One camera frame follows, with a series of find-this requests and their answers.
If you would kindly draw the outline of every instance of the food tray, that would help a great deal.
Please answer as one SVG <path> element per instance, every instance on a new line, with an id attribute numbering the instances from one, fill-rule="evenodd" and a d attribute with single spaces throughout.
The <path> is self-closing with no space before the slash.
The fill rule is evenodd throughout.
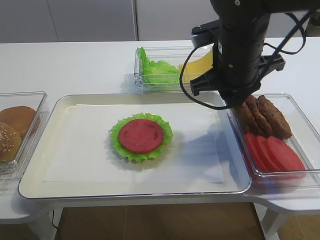
<path id="1" fill-rule="evenodd" d="M 213 92 L 199 99 L 223 105 Z M 108 130 L 141 112 L 162 116 L 174 136 L 160 158 L 133 164 L 113 151 Z M 19 192 L 28 199 L 244 192 L 251 179 L 227 113 L 183 93 L 66 96 L 54 107 Z"/>
<path id="2" fill-rule="evenodd" d="M 307 117 L 298 107 L 294 99 L 284 93 L 265 94 L 284 115 L 289 123 L 293 136 L 285 143 L 290 146 L 300 157 L 306 170 L 261 172 L 257 169 L 246 147 L 243 133 L 232 111 L 229 120 L 234 128 L 239 144 L 241 145 L 245 159 L 249 166 L 249 173 L 254 188 L 312 188 L 320 186 L 320 136 L 311 125 Z"/>
<path id="3" fill-rule="evenodd" d="M 185 47 L 146 47 L 145 53 L 151 61 L 166 61 L 171 65 L 176 66 L 184 64 L 189 53 L 194 49 L 193 46 Z M 190 58 L 189 62 L 198 60 L 212 50 L 212 46 L 203 46 L 197 49 Z M 141 74 L 142 63 L 137 51 L 135 52 L 134 64 L 134 81 L 136 88 L 143 93 L 158 93 L 158 92 L 181 92 L 179 82 L 166 83 L 169 78 L 179 79 L 179 74 Z M 191 79 L 196 78 L 197 74 L 184 74 L 184 77 Z M 186 90 L 190 90 L 189 82 L 183 83 Z"/>
<path id="4" fill-rule="evenodd" d="M 27 106 L 36 111 L 14 159 L 0 163 L 0 182 L 14 181 L 22 177 L 49 117 L 46 99 L 47 95 L 44 92 L 0 94 L 0 111 L 17 106 Z"/>

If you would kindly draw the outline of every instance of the white tray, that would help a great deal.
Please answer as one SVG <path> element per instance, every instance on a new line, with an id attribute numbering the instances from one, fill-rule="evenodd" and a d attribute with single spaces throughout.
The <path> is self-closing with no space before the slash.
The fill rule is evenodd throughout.
<path id="1" fill-rule="evenodd" d="M 220 96 L 200 100 L 221 106 Z M 118 120 L 152 113 L 168 121 L 172 143 L 158 159 L 126 162 L 108 130 Z M 71 95 L 60 99 L 19 184 L 28 199 L 241 193 L 248 175 L 227 111 L 183 93 Z"/>

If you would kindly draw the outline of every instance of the table leg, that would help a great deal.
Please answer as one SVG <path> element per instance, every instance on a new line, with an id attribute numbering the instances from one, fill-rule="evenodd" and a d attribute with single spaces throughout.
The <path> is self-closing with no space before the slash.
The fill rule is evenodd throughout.
<path id="1" fill-rule="evenodd" d="M 59 225 L 62 208 L 54 210 L 53 223 L 55 226 Z M 34 221 L 29 222 L 29 228 L 39 237 L 39 240 L 54 240 L 56 236 L 56 229 L 52 225 L 53 212 L 42 215 Z"/>
<path id="2" fill-rule="evenodd" d="M 265 206 L 254 204 L 256 213 L 266 240 L 278 240 L 278 229 L 286 222 L 288 215 L 266 208 Z"/>

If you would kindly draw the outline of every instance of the burger patty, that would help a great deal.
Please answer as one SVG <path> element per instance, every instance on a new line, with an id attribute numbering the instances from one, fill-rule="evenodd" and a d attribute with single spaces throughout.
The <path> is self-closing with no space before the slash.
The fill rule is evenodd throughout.
<path id="1" fill-rule="evenodd" d="M 266 120 L 266 118 L 261 114 L 261 112 L 258 109 L 257 99 L 250 95 L 246 99 L 246 105 L 248 106 L 254 120 L 258 124 L 260 128 L 267 134 L 267 136 L 276 136 L 273 128 L 271 127 L 270 123 Z"/>
<path id="2" fill-rule="evenodd" d="M 284 139 L 292 137 L 291 128 L 284 115 L 271 101 L 266 99 L 264 95 L 258 97 L 257 107 L 279 137 Z"/>
<path id="3" fill-rule="evenodd" d="M 249 110 L 249 108 L 245 102 L 241 105 L 241 114 L 242 114 L 243 118 L 245 119 L 245 121 L 248 125 L 248 128 L 249 128 L 249 131 L 251 133 L 253 133 L 255 135 L 261 135 L 261 136 L 267 137 L 266 133 L 256 123 L 254 116 L 252 115 L 251 111 Z"/>

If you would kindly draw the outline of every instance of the white paper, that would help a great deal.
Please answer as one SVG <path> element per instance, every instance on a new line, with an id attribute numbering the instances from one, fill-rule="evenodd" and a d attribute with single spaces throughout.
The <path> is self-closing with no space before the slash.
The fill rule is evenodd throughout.
<path id="1" fill-rule="evenodd" d="M 174 137 L 160 158 L 133 164 L 114 152 L 108 131 L 118 120 L 142 112 L 162 116 L 170 123 Z M 222 182 L 213 116 L 208 108 L 196 104 L 78 104 L 68 109 L 64 131 L 44 181 Z"/>

